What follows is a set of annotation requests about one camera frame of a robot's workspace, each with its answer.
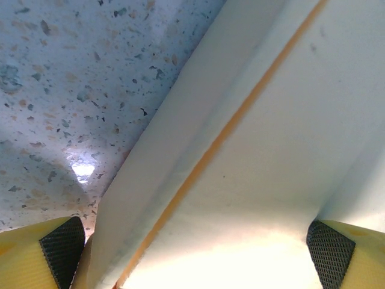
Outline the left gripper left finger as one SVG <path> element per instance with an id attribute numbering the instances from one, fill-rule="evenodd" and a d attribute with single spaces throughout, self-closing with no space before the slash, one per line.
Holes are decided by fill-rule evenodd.
<path id="1" fill-rule="evenodd" d="M 1 233 L 1 288 L 70 288 L 85 231 L 78 216 Z"/>

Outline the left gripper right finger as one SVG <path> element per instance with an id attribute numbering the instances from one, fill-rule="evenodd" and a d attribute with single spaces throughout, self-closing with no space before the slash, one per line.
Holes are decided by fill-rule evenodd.
<path id="1" fill-rule="evenodd" d="M 314 220 L 306 244 L 323 288 L 384 288 L 384 233 Z"/>

